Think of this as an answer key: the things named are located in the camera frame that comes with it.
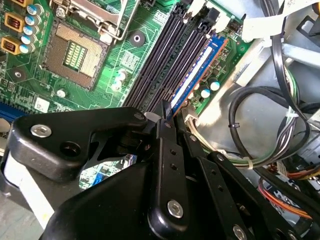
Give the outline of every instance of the motherboard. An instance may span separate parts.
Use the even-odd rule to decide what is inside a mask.
[[[155,112],[161,100],[200,114],[251,45],[242,29],[208,0],[0,0],[0,118]],[[126,158],[87,169],[80,186]]]

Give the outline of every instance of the zip tie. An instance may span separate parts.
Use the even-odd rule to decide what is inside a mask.
[[[287,118],[298,118],[299,117],[299,115],[296,114],[295,112],[288,112],[288,111],[286,112],[285,116]]]
[[[245,156],[245,157],[243,158],[243,160],[245,160],[245,161],[248,162],[248,164],[249,164],[248,169],[249,169],[249,170],[254,169],[254,163],[251,161],[251,159],[250,159],[249,157]]]
[[[229,127],[230,129],[237,129],[237,128],[240,128],[240,123],[235,122],[234,124],[228,125],[228,127]]]

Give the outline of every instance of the black cable clip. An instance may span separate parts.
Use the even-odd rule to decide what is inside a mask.
[[[240,128],[240,123],[235,122],[235,123],[233,123],[233,124],[230,124],[228,127],[229,127],[230,129],[237,129],[237,128]]]

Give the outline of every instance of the electrolytic capacitor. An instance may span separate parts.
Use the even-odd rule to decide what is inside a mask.
[[[30,36],[32,34],[36,35],[39,33],[39,28],[37,26],[29,26],[29,25],[26,25],[23,27],[23,32],[24,34]]]
[[[199,87],[199,92],[201,97],[204,99],[207,99],[208,97],[210,97],[210,89],[205,85],[202,85]]]
[[[44,13],[44,8],[40,4],[30,4],[30,5],[26,6],[26,11],[30,15],[41,16]]]
[[[37,41],[37,37],[35,35],[26,35],[26,34],[23,34],[21,36],[21,42],[23,42],[24,44],[34,44],[36,41]]]
[[[66,96],[67,96],[67,93],[66,93],[66,91],[63,89],[63,88],[61,88],[61,89],[59,89],[58,91],[56,91],[56,95],[59,97],[59,98],[65,98]]]
[[[122,82],[119,80],[114,81],[114,83],[111,85],[111,89],[114,92],[118,92],[121,90]]]
[[[115,77],[115,81],[120,81],[122,84],[127,78],[127,72],[124,69],[120,69],[118,71],[118,76]]]
[[[20,49],[21,53],[23,53],[23,54],[29,54],[29,53],[32,53],[34,50],[36,50],[36,47],[35,47],[35,45],[33,45],[33,44],[28,44],[28,45],[26,45],[26,44],[21,44],[21,45],[19,46],[19,49]]]
[[[209,86],[210,86],[210,89],[211,89],[212,91],[214,91],[214,92],[215,92],[215,91],[218,91],[219,88],[220,88],[220,83],[219,83],[218,79],[215,78],[215,77],[210,78],[210,79],[208,80],[208,84],[209,84]]]
[[[27,15],[24,18],[25,23],[28,24],[29,26],[34,26],[34,25],[39,25],[41,23],[41,18],[38,15],[32,16],[32,15]]]

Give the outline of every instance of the blue ram module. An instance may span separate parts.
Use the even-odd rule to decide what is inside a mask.
[[[208,67],[212,64],[227,42],[228,39],[218,35],[214,35],[206,42],[195,63],[192,65],[190,71],[184,77],[179,88],[172,97],[171,108],[173,115],[179,111],[182,104],[187,100],[189,94],[194,90],[197,83],[200,82]]]
[[[27,115],[23,111],[0,102],[0,118],[12,123],[15,119]]]

